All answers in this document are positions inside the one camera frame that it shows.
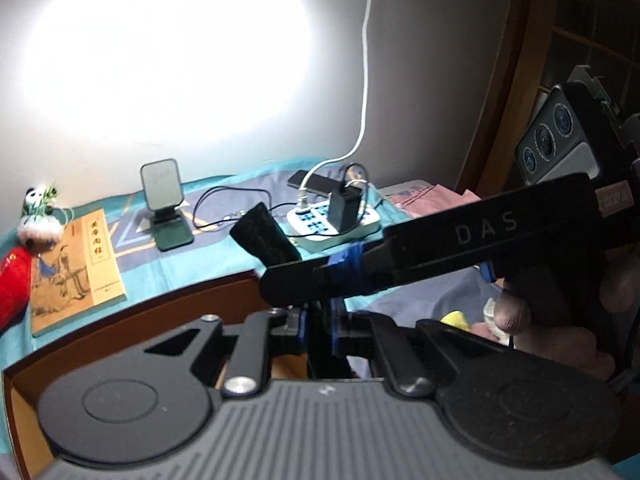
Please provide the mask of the person hand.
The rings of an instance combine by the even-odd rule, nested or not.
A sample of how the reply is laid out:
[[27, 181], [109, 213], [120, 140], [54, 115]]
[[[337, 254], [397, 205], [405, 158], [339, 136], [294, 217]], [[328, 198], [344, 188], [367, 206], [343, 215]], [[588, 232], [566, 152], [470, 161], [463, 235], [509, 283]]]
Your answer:
[[608, 253], [601, 274], [579, 281], [556, 274], [540, 292], [531, 280], [503, 281], [494, 321], [518, 350], [600, 380], [624, 362], [628, 312], [639, 307], [639, 245]]

